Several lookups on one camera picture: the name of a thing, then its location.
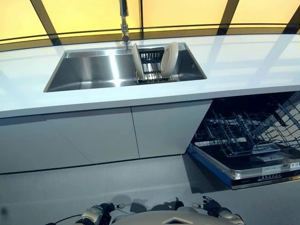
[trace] white cabinet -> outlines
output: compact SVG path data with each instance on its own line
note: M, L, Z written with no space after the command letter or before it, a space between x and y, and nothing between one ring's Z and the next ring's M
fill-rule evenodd
M44 115L91 163L139 158L130 107Z
M207 101L0 119L0 173L185 152Z
M183 154L212 100L132 107L141 158Z
M0 173L90 164L40 115L0 119Z

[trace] gray floor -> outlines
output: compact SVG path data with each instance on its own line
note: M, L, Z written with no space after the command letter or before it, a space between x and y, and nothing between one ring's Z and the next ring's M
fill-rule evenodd
M2 175L0 225L44 225L104 202L134 202L150 210L177 197L189 206L203 194L241 215L247 225L297 225L299 189L300 181L293 181L232 191L187 155ZM130 205L124 211L131 213Z

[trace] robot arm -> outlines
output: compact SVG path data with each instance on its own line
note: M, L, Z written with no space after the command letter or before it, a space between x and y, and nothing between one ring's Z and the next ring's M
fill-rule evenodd
M222 207L218 202L207 196L203 196L203 198L204 204L193 203L193 208L203 209L207 211L208 215L217 217L232 224L245 225L244 221L239 215L231 213L229 209Z
M94 205L87 209L74 225L109 225L112 219L110 213L124 207L124 204L114 205L112 203Z

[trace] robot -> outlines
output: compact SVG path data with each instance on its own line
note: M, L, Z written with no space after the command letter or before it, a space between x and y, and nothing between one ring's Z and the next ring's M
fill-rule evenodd
M245 225L241 217L232 214L227 208L215 200L203 196L203 204L193 203L192 207L181 206L177 210L147 211L125 217L116 217L113 225L167 225L167 224L193 224L193 225ZM103 203L94 205L87 209L74 225L109 225L112 217L110 213L114 210L124 208L124 204L114 205ZM207 211L207 215L198 213L195 209Z

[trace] dishwasher rack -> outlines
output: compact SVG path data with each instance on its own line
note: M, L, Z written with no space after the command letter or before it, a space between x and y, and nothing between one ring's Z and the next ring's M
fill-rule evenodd
M299 92L270 112L232 112L223 116L212 110L198 128L198 147L219 145L227 157L248 156L300 148Z
M164 55L164 48L139 49L143 69L143 80L136 80L138 84L153 82L172 82L172 76L167 78L161 76L161 59Z

